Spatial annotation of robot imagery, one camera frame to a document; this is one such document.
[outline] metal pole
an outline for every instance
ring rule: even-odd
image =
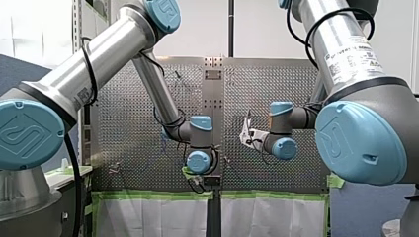
[[[179,120],[179,111],[175,101],[170,94],[166,81],[160,69],[154,65],[150,60],[156,62],[156,58],[152,51],[144,52],[144,55],[139,54],[132,62],[135,66],[148,95],[151,98],[161,121],[164,124],[172,124]]]
[[[228,0],[228,57],[234,57],[234,0]]]

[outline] metal frame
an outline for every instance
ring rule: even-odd
[[[225,189],[228,190],[271,190],[271,191],[285,191],[293,193],[303,194],[326,194],[329,192],[327,188],[327,175],[330,171],[321,161],[320,156],[316,152],[312,154],[312,151],[316,151],[314,143],[314,131],[313,130],[295,130],[294,138],[300,145],[300,149],[296,158],[291,162],[276,162],[273,158],[267,158],[268,162],[272,163],[272,166],[266,165],[262,162],[261,156],[257,151],[244,150],[241,154],[241,160],[237,161],[233,158],[228,157],[232,154],[229,152],[237,147],[241,147],[240,142],[236,139],[239,132],[241,131],[244,117],[246,116],[247,110],[251,109],[254,116],[254,121],[258,127],[262,130],[268,130],[267,119],[269,114],[269,105],[273,101],[289,101],[291,100],[295,105],[303,105],[307,102],[311,95],[312,88],[314,87],[317,70],[315,70],[308,60],[300,59],[251,59],[251,58],[225,58],[223,60],[223,71],[225,76],[224,86],[224,122],[225,126],[231,129],[233,124],[239,124],[239,127],[235,129],[232,134],[228,130],[223,132],[224,144],[223,149],[226,151],[226,160],[229,160],[229,166],[232,169],[224,169],[223,177],[226,178],[224,181]],[[252,79],[245,78],[244,75],[249,74]],[[258,87],[264,87],[263,90],[254,90]],[[232,94],[240,93],[242,96],[240,99],[234,100]],[[239,112],[238,115],[234,115],[237,120],[231,118],[231,110]],[[258,174],[260,177],[269,176],[270,178],[266,182],[266,185],[255,183],[258,178],[255,177],[248,179],[246,176],[238,178],[246,174],[245,170],[254,170],[253,175]],[[304,174],[297,174],[295,167],[299,169],[307,169],[306,173],[315,171],[315,177],[321,177],[321,180],[316,180],[319,183],[307,184],[310,178],[305,178]],[[298,179],[298,183],[294,183],[293,187],[285,187],[293,179]]]
[[[272,75],[270,75],[270,77],[271,77],[270,80],[271,81],[269,82],[271,84],[276,83],[276,81],[272,81],[272,80],[276,80],[277,77],[279,78],[282,73],[284,73],[286,77],[287,76],[290,77],[289,79],[287,79],[286,77],[283,77],[281,79],[281,80],[285,80],[285,81],[281,81],[280,79],[278,79],[278,84],[279,85],[276,85],[276,87],[280,88],[280,91],[282,92],[282,94],[277,95],[277,93],[274,93],[273,91],[270,91],[270,92],[267,92],[267,93],[269,93],[269,96],[268,95],[262,95],[262,94],[251,96],[252,98],[250,98],[250,100],[264,101],[263,105],[258,104],[259,107],[252,108],[252,106],[254,104],[251,104],[251,103],[249,104],[246,101],[242,102],[242,103],[238,103],[237,105],[234,105],[237,108],[239,108],[240,110],[252,109],[252,112],[254,113],[254,115],[258,116],[258,118],[260,119],[259,124],[261,124],[262,126],[266,126],[266,120],[267,120],[267,116],[268,116],[268,112],[269,112],[269,104],[272,101],[293,99],[293,101],[296,104],[303,104],[304,102],[306,102],[306,99],[309,98],[309,96],[311,94],[311,90],[312,90],[312,87],[314,85],[314,82],[315,82],[315,79],[316,79],[316,73],[317,73],[316,70],[311,67],[311,65],[309,64],[308,61],[298,60],[298,59],[296,59],[296,60],[288,60],[288,59],[287,60],[283,60],[283,59],[235,59],[235,58],[214,58],[214,57],[207,57],[207,58],[162,57],[162,58],[158,58],[158,59],[159,59],[160,63],[166,68],[170,67],[170,66],[173,66],[173,65],[176,65],[178,67],[187,67],[187,66],[195,65],[197,67],[196,70],[202,70],[201,71],[201,76],[200,76],[201,78],[197,78],[197,80],[201,80],[201,83],[202,83],[201,96],[198,97],[198,98],[200,98],[201,101],[200,102],[195,102],[195,103],[198,103],[197,106],[200,107],[200,108],[197,108],[197,111],[191,111],[191,109],[189,109],[189,110],[186,110],[185,112],[187,113],[188,116],[195,115],[196,113],[202,114],[202,115],[212,116],[213,128],[214,128],[213,144],[218,145],[218,144],[223,143],[222,144],[223,147],[221,147],[221,154],[220,154],[221,155],[220,156],[221,160],[224,160],[224,158],[226,158],[227,160],[232,160],[232,164],[228,164],[228,166],[231,166],[231,167],[235,166],[234,167],[235,169],[237,169],[238,165],[240,165],[241,162],[246,162],[246,160],[242,160],[241,157],[239,158],[240,155],[238,155],[238,157],[237,156],[236,157],[228,157],[231,154],[231,152],[230,152],[230,154],[228,153],[229,149],[236,148],[236,149],[240,149],[240,150],[246,150],[247,148],[241,147],[241,144],[239,146],[231,147],[231,145],[230,146],[228,145],[229,143],[225,143],[226,142],[225,137],[227,136],[228,131],[226,131],[224,129],[226,127],[231,127],[231,123],[232,123],[231,118],[227,118],[226,114],[231,113],[231,112],[228,111],[228,110],[231,109],[231,100],[228,99],[229,95],[227,95],[227,94],[231,93],[231,90],[230,90],[231,89],[231,84],[230,84],[231,83],[231,73],[234,73],[232,70],[236,70],[234,67],[236,67],[236,66],[240,66],[240,67],[243,67],[243,68],[251,67],[251,68],[259,68],[260,70],[268,69],[269,73],[272,74]],[[220,71],[221,74],[219,76],[219,79],[218,78],[217,79],[206,78],[206,77],[208,77],[206,75],[209,75],[209,74],[207,74],[207,72],[212,73],[210,71],[215,71],[215,72]],[[137,77],[136,75],[131,75],[132,73],[135,73],[134,70],[130,71],[130,72],[123,72],[123,73],[125,73],[124,75]],[[301,83],[301,81],[303,81],[304,83],[297,85],[298,89],[299,89],[298,92],[296,92],[295,90],[287,92],[284,88],[284,87],[289,87],[289,85],[292,85],[293,83]],[[258,83],[259,83],[259,85],[262,85],[260,83],[268,83],[268,82],[260,81]],[[99,119],[98,109],[101,108],[101,103],[102,102],[100,100],[98,107],[92,108],[92,120],[98,120]],[[141,103],[141,104],[138,104],[138,106],[139,107],[144,107],[145,104]],[[183,108],[182,104],[179,104],[178,106],[181,109]],[[148,109],[147,108],[142,108],[142,110],[144,110],[146,113],[149,113],[148,115],[145,115],[144,117],[147,118],[147,122],[152,122],[153,127],[155,126],[155,129],[153,129],[153,132],[159,132],[160,131],[159,130],[160,128],[158,128],[159,126],[157,124],[154,124],[154,121],[152,121],[151,108],[152,108],[151,104],[148,106]],[[93,151],[93,156],[94,157],[100,157],[103,154],[100,151],[100,149],[98,149],[98,147],[99,147],[99,142],[98,142],[98,139],[97,139],[98,135],[99,135],[98,131],[99,131],[99,125],[98,125],[97,122],[94,122],[92,124],[92,151]],[[237,142],[239,142],[238,141],[238,132],[234,133],[234,134],[230,134],[230,138],[227,138],[227,139],[233,139],[234,140],[237,136]],[[233,182],[229,182],[228,180],[221,181],[221,185],[224,185],[223,188],[227,189],[227,190],[258,189],[258,190],[295,192],[295,193],[303,193],[303,194],[328,193],[327,175],[329,174],[329,170],[324,166],[324,164],[321,161],[319,155],[316,152],[313,153],[313,151],[315,151],[313,134],[314,134],[314,131],[302,131],[302,130],[297,131],[295,133],[296,139],[303,142],[302,147],[301,147],[302,148],[301,149],[301,155],[304,156],[304,159],[298,159],[298,157],[297,157],[297,158],[295,158],[295,161],[293,161],[294,163],[289,163],[289,164],[279,163],[277,165],[274,165],[273,167],[269,167],[269,166],[265,166],[263,163],[261,163],[261,159],[260,159],[260,157],[258,156],[257,153],[251,153],[251,152],[254,152],[254,151],[245,151],[246,154],[248,154],[248,152],[249,152],[251,157],[253,157],[252,160],[250,160],[250,161],[254,163],[255,172],[270,171],[272,173],[275,173],[275,172],[277,173],[275,175],[275,177],[270,178],[271,181],[268,182],[268,184],[266,184],[266,186],[262,186],[259,183],[255,183],[255,181],[253,181],[253,184],[243,185],[241,183],[241,180],[239,178],[235,177],[234,174],[231,173],[232,169],[226,168],[228,166],[225,166],[226,165],[225,163],[224,163],[224,168],[225,169],[221,169],[221,166],[218,166],[218,168],[215,170],[215,172],[212,174],[212,176],[213,177],[219,177],[221,175],[221,173],[226,173],[227,175],[229,174],[229,176],[227,177],[228,179],[235,179]],[[176,148],[175,148],[176,143],[171,142],[169,146],[171,146],[172,148],[168,148],[168,149],[176,150]],[[144,147],[144,146],[142,146],[142,147],[143,147],[142,152],[145,152],[149,155],[150,151],[147,151],[147,149],[149,149],[149,148]],[[311,175],[314,174],[315,177],[321,177],[321,180],[315,180],[315,179],[318,179],[318,178],[299,177],[299,183],[296,183],[297,186],[295,186],[295,187],[287,187],[287,185],[280,184],[280,181],[276,180],[276,179],[281,179],[282,178],[283,172],[288,174],[287,179],[292,180],[295,177],[298,178],[298,176],[294,176],[290,172],[292,170],[302,169],[302,168],[312,170],[312,171],[310,171],[311,172],[310,174]],[[173,170],[173,172],[181,173],[180,170]],[[245,170],[242,170],[240,172],[244,176],[247,176],[247,174],[248,174],[248,173],[246,173]],[[167,173],[153,174],[153,176],[155,176],[154,178],[159,177],[160,180],[164,179],[161,176],[167,176],[167,175],[169,175],[170,179],[173,180],[173,182],[170,183],[171,185],[173,185],[173,187],[169,187],[169,189],[168,189],[168,186],[165,186],[165,188],[153,187],[154,190],[172,191],[172,192],[188,191],[189,190],[189,187],[187,185],[185,185],[185,186],[179,185],[179,181],[181,181],[181,179],[184,179],[181,174],[177,174],[176,179],[174,179],[173,174],[167,174]],[[135,177],[136,177],[136,182],[141,182],[141,175],[137,174]],[[308,181],[306,181],[306,180],[310,180],[310,179],[314,179],[315,182],[313,181],[312,183],[307,183]],[[96,189],[100,190],[101,189],[100,187],[103,187],[103,186],[96,186]],[[132,188],[132,189],[140,189],[140,187],[136,187],[136,186],[129,186],[129,187]]]

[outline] white wall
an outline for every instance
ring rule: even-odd
[[[228,1],[178,0],[182,24],[156,47],[156,55],[228,55]]]
[[[0,0],[0,53],[53,68],[72,54],[71,0]]]

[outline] green tape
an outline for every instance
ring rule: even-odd
[[[327,186],[334,189],[342,189],[345,181],[335,174],[327,176]]]
[[[267,192],[267,191],[223,191],[224,199],[251,199],[251,198],[275,198],[275,199],[298,199],[325,201],[329,194],[302,195],[285,192]]]
[[[88,205],[84,207],[84,215],[88,215],[93,212],[93,205]]]
[[[203,193],[197,195],[193,192],[184,193],[167,193],[167,192],[153,192],[153,191],[132,191],[123,190],[117,192],[93,192],[93,196],[98,196],[99,199],[159,199],[159,200],[200,200],[211,199],[211,193]]]

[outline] pegboard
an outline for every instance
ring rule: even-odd
[[[176,104],[188,116],[208,110],[203,97],[208,66],[204,58],[166,58],[161,61]],[[298,155],[288,162],[265,156],[240,144],[238,135],[250,109],[252,127],[268,129],[269,105],[292,101],[303,105],[311,94],[316,70],[306,60],[224,58],[220,88],[222,102],[222,188],[224,190],[271,190],[327,193],[328,170],[314,142],[314,131],[296,130]],[[161,127],[152,115],[152,104],[133,65],[129,63],[100,92],[92,112],[95,190],[189,191],[181,172],[183,147],[162,142]]]
[[[202,113],[201,61],[163,64],[169,90],[187,117]],[[151,100],[131,62],[98,99],[92,112],[94,190],[189,191],[181,172],[184,145],[161,137]]]

